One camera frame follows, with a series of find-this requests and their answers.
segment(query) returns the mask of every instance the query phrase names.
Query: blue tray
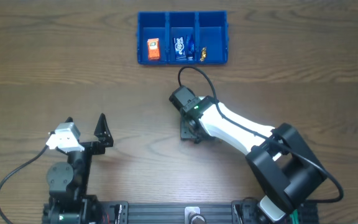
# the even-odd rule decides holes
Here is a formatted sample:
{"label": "blue tray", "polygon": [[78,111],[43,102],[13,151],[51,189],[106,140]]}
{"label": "blue tray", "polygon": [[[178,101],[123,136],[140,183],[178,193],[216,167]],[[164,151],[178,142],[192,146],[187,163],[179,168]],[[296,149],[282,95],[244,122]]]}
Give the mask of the blue tray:
{"label": "blue tray", "polygon": [[[193,34],[194,60],[175,60],[174,37]],[[161,59],[150,61],[147,40],[160,39]],[[223,64],[227,62],[227,12],[139,12],[137,15],[137,61],[142,65]],[[201,49],[207,57],[200,62]]]}

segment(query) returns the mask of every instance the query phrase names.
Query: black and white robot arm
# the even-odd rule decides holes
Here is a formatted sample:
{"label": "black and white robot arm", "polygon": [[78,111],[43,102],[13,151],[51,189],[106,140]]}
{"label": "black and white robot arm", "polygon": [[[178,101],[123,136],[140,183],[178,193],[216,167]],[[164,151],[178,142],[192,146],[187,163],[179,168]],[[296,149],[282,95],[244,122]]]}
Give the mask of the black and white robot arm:
{"label": "black and white robot arm", "polygon": [[[278,128],[252,122],[233,113],[218,101],[209,78],[203,74],[214,97],[198,97],[180,83],[170,101],[181,114],[181,138],[195,143],[217,137],[226,141],[246,156],[266,196],[258,203],[259,223],[275,223],[290,215],[307,197],[329,177],[339,190],[339,196],[328,200],[310,202],[337,202],[343,198],[343,189],[313,154],[298,131],[289,124]],[[284,167],[276,160],[291,154]]]}

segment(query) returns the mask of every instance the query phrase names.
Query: orange box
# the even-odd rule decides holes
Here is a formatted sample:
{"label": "orange box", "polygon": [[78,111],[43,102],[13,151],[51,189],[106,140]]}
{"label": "orange box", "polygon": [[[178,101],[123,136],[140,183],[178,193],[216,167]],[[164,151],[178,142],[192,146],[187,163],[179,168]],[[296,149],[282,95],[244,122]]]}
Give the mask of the orange box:
{"label": "orange box", "polygon": [[149,60],[160,60],[160,40],[158,38],[147,40]]}

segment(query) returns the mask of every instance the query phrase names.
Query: black cable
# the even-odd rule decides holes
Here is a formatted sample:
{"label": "black cable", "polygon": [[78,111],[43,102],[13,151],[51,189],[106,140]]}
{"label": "black cable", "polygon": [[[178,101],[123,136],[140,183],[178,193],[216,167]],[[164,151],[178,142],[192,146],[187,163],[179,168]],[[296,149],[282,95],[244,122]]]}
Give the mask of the black cable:
{"label": "black cable", "polygon": [[[35,160],[37,160],[46,150],[48,149],[48,146],[45,146],[41,152],[36,155],[34,158],[32,158],[31,160],[25,162],[24,164],[22,164],[21,166],[19,166],[18,168],[14,169],[12,172],[10,172],[5,178],[3,178],[3,180],[0,183],[0,191],[2,186],[5,184],[5,182],[13,176],[13,174],[19,172],[21,169],[23,169],[25,166],[29,165],[30,163],[34,162]],[[0,216],[2,217],[3,220],[5,220],[6,223],[8,224],[13,224],[13,222],[11,222],[7,216],[4,214],[4,212],[1,210],[1,206],[0,206]]]}
{"label": "black cable", "polygon": [[299,159],[303,159],[304,161],[306,161],[307,163],[309,163],[310,165],[314,166],[316,169],[318,169],[322,174],[324,174],[325,176],[327,176],[327,178],[329,180],[331,180],[334,185],[336,186],[336,188],[338,189],[338,192],[339,192],[339,195],[338,197],[336,198],[331,198],[331,199],[317,199],[317,200],[307,200],[307,202],[312,202],[312,203],[334,203],[334,202],[338,202],[340,200],[342,200],[343,196],[344,196],[344,191],[343,191],[343,188],[341,186],[341,184],[335,179],[334,176],[332,176],[326,169],[322,168],[321,166],[315,164],[314,162],[310,161],[309,159],[299,155],[297,152],[295,151],[292,151],[292,149],[290,149],[289,147],[286,147],[285,145],[283,144],[280,144],[279,142],[276,142],[274,141],[273,139],[270,139],[266,136],[264,136],[263,134],[260,134],[258,133],[257,131],[253,131],[249,128],[246,128],[244,127],[243,125],[241,124],[238,124],[237,122],[231,120],[230,118],[228,118],[226,115],[224,115],[221,111],[221,109],[219,108],[219,105],[218,105],[218,98],[216,97],[216,91],[215,91],[215,87],[214,85],[212,84],[211,80],[209,79],[209,77],[200,69],[196,68],[196,67],[192,67],[192,66],[184,66],[182,67],[180,70],[179,70],[179,73],[178,73],[178,82],[179,82],[179,86],[181,86],[181,81],[180,81],[180,74],[181,72],[186,69],[186,68],[192,68],[194,70],[196,70],[197,72],[200,72],[200,74],[202,74],[205,79],[208,81],[210,87],[211,87],[211,90],[212,90],[212,94],[214,96],[214,103],[215,103],[215,106],[216,106],[216,109],[218,111],[218,113],[222,116],[222,118],[224,118],[225,120],[227,120],[228,122],[236,125],[237,127],[253,134],[254,136],[258,136],[264,140],[266,140],[268,143],[270,144],[274,144],[276,146],[278,146],[279,148],[281,148],[283,151],[288,151],[290,152],[291,154],[293,154],[295,157],[299,158]]}

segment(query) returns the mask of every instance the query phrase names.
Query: wood grain surface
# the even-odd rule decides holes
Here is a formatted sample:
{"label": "wood grain surface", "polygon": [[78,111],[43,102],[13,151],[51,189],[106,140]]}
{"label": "wood grain surface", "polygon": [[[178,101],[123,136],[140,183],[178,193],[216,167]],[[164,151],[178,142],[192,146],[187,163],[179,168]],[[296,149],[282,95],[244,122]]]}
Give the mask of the wood grain surface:
{"label": "wood grain surface", "polygon": [[[168,101],[179,67],[137,63],[138,11],[227,10],[229,60],[202,69],[228,108],[302,133],[345,190],[321,223],[358,222],[358,1],[0,0],[0,181],[72,116],[93,139],[105,113],[115,140],[95,156],[89,194],[128,202],[230,202],[261,191],[244,156],[222,142],[182,142]],[[193,71],[183,82],[210,94]],[[57,151],[13,176],[1,206],[40,223]],[[326,181],[311,198],[337,195]]]}

